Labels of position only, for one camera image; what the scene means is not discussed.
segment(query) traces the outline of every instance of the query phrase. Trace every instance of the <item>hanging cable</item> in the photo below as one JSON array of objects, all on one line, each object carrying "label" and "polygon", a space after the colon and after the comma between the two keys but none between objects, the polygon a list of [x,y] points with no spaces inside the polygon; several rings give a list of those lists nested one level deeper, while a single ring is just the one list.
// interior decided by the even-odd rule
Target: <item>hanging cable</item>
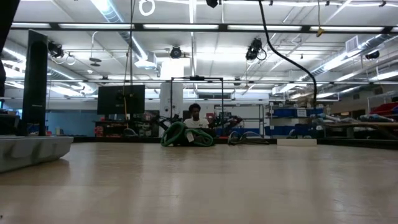
[{"label": "hanging cable", "polygon": [[132,24],[132,18],[134,17],[134,9],[135,9],[135,7],[136,7],[136,0],[134,0],[134,2],[133,2],[133,0],[130,0],[130,42],[129,42],[129,45],[128,45],[128,47],[127,47],[127,53],[126,53],[126,66],[125,66],[125,70],[124,70],[124,81],[123,81],[123,90],[122,90],[122,92],[123,92],[123,100],[124,100],[124,119],[125,120],[127,120],[127,103],[126,103],[126,97],[125,97],[125,93],[124,93],[124,87],[126,86],[126,82],[127,82],[127,66],[128,66],[128,64],[129,64],[129,58],[130,58],[130,69],[129,69],[129,71],[130,71],[130,79],[131,79],[131,81],[130,81],[130,83],[131,83],[131,86],[132,86],[132,60],[131,60],[131,57],[132,57],[132,48],[131,48],[131,45],[132,45],[132,27],[133,27],[133,24]]},{"label": "hanging cable", "polygon": [[261,19],[262,19],[262,25],[264,26],[264,31],[266,33],[266,37],[267,37],[267,43],[269,48],[279,57],[281,57],[282,59],[290,62],[291,64],[295,65],[297,68],[303,70],[309,77],[311,77],[312,82],[313,82],[313,107],[314,109],[317,106],[317,81],[315,79],[315,77],[311,74],[311,72],[309,72],[306,68],[304,68],[303,66],[299,65],[298,63],[294,62],[293,60],[283,56],[281,53],[279,53],[271,44],[270,40],[269,40],[269,34],[268,34],[268,30],[267,30],[267,23],[266,23],[266,17],[264,16],[264,9],[262,8],[262,3],[261,0],[259,0],[259,5],[260,5],[260,11],[261,11]]}]

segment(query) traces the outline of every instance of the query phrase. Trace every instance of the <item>man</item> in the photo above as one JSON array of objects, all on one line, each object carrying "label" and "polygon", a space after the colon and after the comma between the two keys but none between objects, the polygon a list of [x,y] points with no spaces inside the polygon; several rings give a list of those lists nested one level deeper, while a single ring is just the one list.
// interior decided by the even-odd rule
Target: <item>man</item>
[{"label": "man", "polygon": [[191,113],[191,117],[184,121],[184,124],[188,128],[208,128],[209,122],[207,119],[200,119],[200,106],[197,103],[192,104],[189,106],[189,112]]}]

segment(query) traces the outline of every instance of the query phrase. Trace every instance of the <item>red object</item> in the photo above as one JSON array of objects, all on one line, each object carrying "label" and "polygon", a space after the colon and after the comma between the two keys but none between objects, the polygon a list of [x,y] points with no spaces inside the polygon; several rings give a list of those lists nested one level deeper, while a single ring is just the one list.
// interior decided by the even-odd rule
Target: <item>red object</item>
[{"label": "red object", "polygon": [[392,110],[398,106],[398,103],[384,103],[373,109],[370,114],[378,114],[381,116],[392,115]]}]

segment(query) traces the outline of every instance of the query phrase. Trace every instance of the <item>black cable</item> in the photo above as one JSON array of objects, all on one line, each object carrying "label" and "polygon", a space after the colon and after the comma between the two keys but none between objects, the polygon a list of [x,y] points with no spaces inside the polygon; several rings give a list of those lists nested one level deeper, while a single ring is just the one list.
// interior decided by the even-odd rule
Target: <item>black cable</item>
[{"label": "black cable", "polygon": [[311,74],[311,72],[309,72],[306,68],[304,68],[303,66],[299,65],[298,63],[294,62],[293,60],[283,56],[281,53],[279,53],[271,44],[270,40],[269,40],[269,34],[268,34],[268,30],[267,30],[267,23],[266,23],[266,17],[264,16],[264,9],[262,8],[262,3],[261,0],[259,0],[259,5],[260,5],[260,11],[261,11],[261,19],[262,19],[262,25],[264,26],[264,31],[266,32],[266,37],[267,37],[267,43],[269,48],[278,56],[280,56],[281,58],[285,59],[286,61],[292,63],[293,65],[295,65],[297,68],[303,70],[309,77],[311,77],[312,82],[313,82],[313,108],[315,109],[317,106],[317,81],[315,80],[315,77]]},{"label": "black cable", "polygon": [[264,58],[259,58],[259,54],[260,54],[260,52],[258,53],[258,55],[257,55],[257,59],[258,60],[265,60],[265,59],[267,59],[267,52],[263,49],[263,48],[261,48],[261,50],[264,52],[264,54],[265,54],[265,56],[264,56]]}]

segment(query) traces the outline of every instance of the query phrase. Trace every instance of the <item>computer monitor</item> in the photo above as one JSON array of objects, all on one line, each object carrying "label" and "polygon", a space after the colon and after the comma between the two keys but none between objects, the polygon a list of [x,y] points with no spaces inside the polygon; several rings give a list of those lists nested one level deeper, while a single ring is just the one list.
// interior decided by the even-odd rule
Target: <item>computer monitor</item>
[{"label": "computer monitor", "polygon": [[145,85],[101,86],[98,88],[97,114],[139,114],[145,111]]}]

